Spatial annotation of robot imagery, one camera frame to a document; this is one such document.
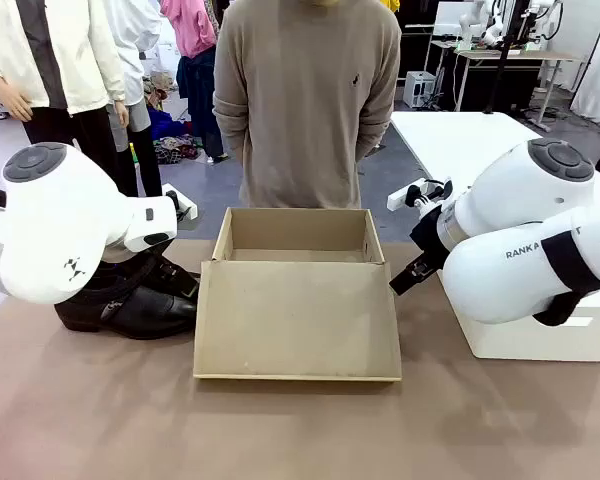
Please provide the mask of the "person in beige sweater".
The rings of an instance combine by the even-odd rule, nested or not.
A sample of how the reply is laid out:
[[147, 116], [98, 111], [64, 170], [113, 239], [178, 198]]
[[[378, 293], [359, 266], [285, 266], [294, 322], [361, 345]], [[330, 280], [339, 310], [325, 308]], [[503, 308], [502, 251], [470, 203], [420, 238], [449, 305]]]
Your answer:
[[251, 207], [359, 208], [394, 108], [401, 29], [381, 0], [234, 0], [214, 114]]

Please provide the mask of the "large white table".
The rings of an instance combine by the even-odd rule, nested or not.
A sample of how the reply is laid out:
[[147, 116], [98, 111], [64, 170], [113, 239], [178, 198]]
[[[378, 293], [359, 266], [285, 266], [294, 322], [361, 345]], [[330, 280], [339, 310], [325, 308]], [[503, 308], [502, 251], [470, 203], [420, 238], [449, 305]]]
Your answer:
[[[451, 178], [455, 186], [472, 187], [482, 172], [520, 144], [542, 137], [502, 113], [395, 112], [391, 122], [424, 171], [433, 179]], [[542, 210], [568, 209], [555, 202], [558, 182], [535, 165], [509, 167], [486, 181], [476, 203], [498, 215], [521, 212], [534, 216]]]

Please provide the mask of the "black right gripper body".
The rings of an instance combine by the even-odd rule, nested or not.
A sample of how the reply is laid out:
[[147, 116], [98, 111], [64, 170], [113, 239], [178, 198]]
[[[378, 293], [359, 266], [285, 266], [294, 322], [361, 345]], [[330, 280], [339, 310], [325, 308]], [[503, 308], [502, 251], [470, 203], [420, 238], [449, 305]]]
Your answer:
[[438, 234], [438, 220], [442, 208], [435, 207], [428, 212], [413, 228], [410, 234], [411, 240], [421, 250], [417, 260], [426, 266], [443, 266], [449, 255], [449, 250], [443, 245]]

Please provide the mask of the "black leather buckle shoe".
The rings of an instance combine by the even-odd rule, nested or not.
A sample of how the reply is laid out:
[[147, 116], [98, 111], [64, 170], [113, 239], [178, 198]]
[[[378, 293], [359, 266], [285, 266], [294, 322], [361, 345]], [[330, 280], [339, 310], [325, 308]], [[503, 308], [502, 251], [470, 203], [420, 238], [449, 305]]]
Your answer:
[[144, 285], [158, 292], [195, 302], [199, 293], [200, 275], [190, 272], [160, 256], [144, 280]]
[[138, 286], [101, 302], [76, 296], [54, 306], [71, 331], [109, 332], [134, 340], [157, 340], [195, 329], [197, 307], [188, 299]]

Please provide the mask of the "white computer case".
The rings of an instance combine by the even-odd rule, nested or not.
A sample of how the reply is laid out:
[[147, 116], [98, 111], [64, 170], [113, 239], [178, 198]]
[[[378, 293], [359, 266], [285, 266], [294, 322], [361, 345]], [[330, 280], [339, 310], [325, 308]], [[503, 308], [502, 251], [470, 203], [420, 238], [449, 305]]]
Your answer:
[[403, 102], [412, 109], [425, 109], [435, 96], [436, 76], [426, 71], [409, 71], [403, 89]]

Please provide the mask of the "colourful clothes pile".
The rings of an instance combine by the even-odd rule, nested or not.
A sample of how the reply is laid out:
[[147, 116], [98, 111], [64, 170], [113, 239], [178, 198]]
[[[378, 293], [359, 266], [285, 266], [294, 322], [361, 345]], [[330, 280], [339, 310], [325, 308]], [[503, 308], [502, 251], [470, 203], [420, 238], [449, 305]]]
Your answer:
[[202, 147], [193, 136], [190, 121], [174, 120], [165, 111], [148, 108], [151, 121], [151, 138], [156, 158], [161, 165], [178, 164], [183, 160], [196, 160]]

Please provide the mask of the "background work table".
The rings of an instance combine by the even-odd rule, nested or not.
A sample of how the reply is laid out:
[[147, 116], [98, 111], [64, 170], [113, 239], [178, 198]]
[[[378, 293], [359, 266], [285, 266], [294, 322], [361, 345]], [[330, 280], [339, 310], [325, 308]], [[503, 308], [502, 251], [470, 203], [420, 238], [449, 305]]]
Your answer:
[[429, 56], [440, 59], [430, 72], [436, 84], [432, 102], [453, 112], [502, 112], [548, 132], [549, 102], [565, 66], [583, 60], [544, 50], [459, 50], [451, 41], [434, 40]]

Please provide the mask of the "mannequin in cream jacket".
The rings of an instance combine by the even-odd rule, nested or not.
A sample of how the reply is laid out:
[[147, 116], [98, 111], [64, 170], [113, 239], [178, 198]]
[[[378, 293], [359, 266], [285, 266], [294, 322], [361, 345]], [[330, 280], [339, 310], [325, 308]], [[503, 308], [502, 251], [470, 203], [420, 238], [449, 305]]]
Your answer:
[[130, 160], [110, 120], [129, 123], [123, 69], [102, 0], [0, 0], [0, 103], [31, 143], [76, 144], [127, 196]]

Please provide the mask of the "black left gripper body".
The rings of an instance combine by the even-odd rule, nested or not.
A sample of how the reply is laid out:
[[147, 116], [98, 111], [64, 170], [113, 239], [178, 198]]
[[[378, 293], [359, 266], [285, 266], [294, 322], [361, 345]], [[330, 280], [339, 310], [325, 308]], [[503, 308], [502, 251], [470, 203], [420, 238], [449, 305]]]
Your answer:
[[149, 249], [132, 258], [114, 263], [101, 263], [101, 276], [116, 282], [143, 283], [148, 281], [162, 262], [162, 252]]

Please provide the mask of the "hats pile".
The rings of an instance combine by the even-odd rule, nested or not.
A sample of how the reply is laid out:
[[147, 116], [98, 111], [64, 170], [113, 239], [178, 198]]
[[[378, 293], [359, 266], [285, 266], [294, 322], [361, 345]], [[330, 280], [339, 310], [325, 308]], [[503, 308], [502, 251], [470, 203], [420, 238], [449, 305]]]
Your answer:
[[144, 98], [147, 105], [155, 110], [163, 109], [163, 101], [169, 93], [177, 89], [177, 84], [169, 72], [154, 71], [143, 77]]

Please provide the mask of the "black tripod pole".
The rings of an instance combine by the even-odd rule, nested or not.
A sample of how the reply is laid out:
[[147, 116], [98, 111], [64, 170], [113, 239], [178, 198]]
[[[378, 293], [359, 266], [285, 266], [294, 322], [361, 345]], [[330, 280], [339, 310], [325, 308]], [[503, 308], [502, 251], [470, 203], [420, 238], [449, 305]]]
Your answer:
[[494, 81], [492, 84], [489, 99], [486, 107], [483, 110], [484, 114], [492, 114], [494, 112], [494, 106], [496, 103], [497, 92], [500, 81], [502, 79], [503, 72], [507, 63], [508, 54], [510, 47], [513, 42], [513, 35], [506, 34], [504, 39], [501, 39], [501, 33], [503, 30], [502, 15], [496, 3], [499, 0], [489, 0], [490, 13], [488, 17], [487, 27], [483, 34], [484, 43], [488, 46], [496, 47], [500, 51], [500, 58], [498, 60]]

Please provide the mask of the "brown cardboard shoe box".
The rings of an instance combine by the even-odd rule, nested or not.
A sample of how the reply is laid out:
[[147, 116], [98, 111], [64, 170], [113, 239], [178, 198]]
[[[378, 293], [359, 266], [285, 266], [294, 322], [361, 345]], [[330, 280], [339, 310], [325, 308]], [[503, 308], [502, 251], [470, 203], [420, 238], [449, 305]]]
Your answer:
[[230, 208], [201, 265], [193, 374], [398, 382], [389, 281], [367, 210]]

